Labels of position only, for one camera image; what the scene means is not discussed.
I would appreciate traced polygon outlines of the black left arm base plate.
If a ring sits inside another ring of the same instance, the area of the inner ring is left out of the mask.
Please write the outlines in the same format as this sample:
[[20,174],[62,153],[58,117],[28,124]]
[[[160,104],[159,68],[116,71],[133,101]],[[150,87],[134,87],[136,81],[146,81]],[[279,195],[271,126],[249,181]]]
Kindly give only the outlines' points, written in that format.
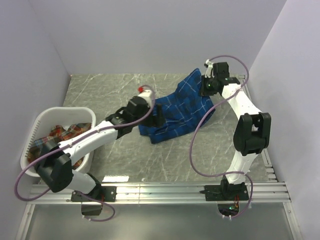
[[74,191],[71,194],[72,202],[90,202],[92,200],[87,197],[102,201],[102,202],[115,202],[117,194],[116,186],[96,186],[89,193],[80,193],[79,191]]

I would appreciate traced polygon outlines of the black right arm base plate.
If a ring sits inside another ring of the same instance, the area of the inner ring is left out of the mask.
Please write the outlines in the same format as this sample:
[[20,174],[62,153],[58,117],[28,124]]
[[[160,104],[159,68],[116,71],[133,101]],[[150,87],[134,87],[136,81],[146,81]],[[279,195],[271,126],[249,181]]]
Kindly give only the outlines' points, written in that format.
[[247,201],[249,200],[248,189],[246,185],[222,186],[222,185],[205,185],[200,194],[205,195],[207,202],[214,201]]

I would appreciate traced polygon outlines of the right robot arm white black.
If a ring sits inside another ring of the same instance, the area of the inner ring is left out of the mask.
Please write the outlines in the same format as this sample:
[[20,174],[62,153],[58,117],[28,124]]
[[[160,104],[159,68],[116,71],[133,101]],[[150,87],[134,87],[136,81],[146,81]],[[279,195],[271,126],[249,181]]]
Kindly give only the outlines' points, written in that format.
[[219,185],[206,185],[202,191],[207,201],[246,201],[246,174],[254,159],[270,141],[271,115],[259,110],[244,92],[240,81],[231,77],[227,62],[206,60],[206,72],[201,77],[199,95],[220,94],[227,100],[238,122],[233,135],[235,153],[229,169]]

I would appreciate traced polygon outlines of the blue plaid long sleeve shirt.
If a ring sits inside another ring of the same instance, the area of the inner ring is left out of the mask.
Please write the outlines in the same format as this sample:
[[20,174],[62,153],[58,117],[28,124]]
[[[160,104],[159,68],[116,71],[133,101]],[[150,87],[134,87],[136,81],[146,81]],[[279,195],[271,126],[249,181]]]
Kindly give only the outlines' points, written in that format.
[[139,125],[141,136],[149,137],[152,144],[192,133],[200,120],[214,106],[209,96],[200,96],[202,75],[198,68],[177,84],[175,91],[156,99],[162,106],[164,124],[161,127]]

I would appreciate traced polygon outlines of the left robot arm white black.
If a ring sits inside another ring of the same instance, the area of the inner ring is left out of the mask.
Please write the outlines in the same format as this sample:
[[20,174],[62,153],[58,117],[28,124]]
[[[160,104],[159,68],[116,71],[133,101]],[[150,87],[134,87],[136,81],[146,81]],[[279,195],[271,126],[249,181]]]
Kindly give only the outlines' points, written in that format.
[[102,145],[131,133],[138,125],[161,127],[165,123],[162,105],[150,106],[151,102],[149,97],[135,96],[127,106],[85,133],[59,143],[47,142],[40,153],[42,159],[35,166],[37,174],[53,193],[71,189],[96,201],[103,192],[101,183],[90,173],[74,170],[73,165]]

